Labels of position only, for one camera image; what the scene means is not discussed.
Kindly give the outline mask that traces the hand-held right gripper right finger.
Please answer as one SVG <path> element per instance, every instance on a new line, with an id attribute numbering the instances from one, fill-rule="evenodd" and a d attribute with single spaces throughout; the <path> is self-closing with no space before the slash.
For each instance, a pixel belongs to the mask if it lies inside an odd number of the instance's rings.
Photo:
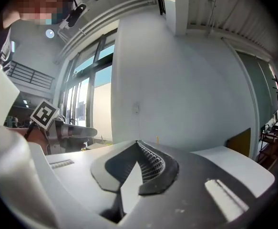
<path id="1" fill-rule="evenodd" d="M 139 200 L 120 221 L 127 229 L 244 227 L 257 201 L 245 177 L 251 159 L 226 147 L 184 152 L 155 143 L 132 146 L 144 173 Z"/>

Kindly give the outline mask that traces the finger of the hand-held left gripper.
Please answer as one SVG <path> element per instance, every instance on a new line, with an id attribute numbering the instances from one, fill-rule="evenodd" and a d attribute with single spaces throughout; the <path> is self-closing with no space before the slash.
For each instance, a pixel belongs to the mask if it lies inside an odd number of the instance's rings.
<path id="1" fill-rule="evenodd" d="M 87 137 L 95 137 L 96 135 L 97 135 L 97 130 L 94 128 L 70 125 L 70 124 L 62 125 L 62 137 L 87 138 Z"/>

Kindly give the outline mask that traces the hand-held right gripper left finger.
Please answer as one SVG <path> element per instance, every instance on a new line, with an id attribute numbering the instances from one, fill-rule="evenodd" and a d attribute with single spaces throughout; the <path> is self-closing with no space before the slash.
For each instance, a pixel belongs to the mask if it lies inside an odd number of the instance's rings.
<path id="1" fill-rule="evenodd" d="M 89 212 L 112 220 L 139 202 L 135 141 L 88 151 L 54 154 L 46 160 L 62 186 Z"/>

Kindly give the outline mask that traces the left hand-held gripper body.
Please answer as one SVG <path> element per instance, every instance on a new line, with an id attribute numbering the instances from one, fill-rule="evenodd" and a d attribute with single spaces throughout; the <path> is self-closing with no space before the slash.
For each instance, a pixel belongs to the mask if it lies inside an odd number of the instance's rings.
<path id="1" fill-rule="evenodd" d="M 31 120 L 46 139 L 46 154 L 61 153 L 61 128 L 66 123 L 66 119 L 60 109 L 43 99 L 31 114 Z"/>

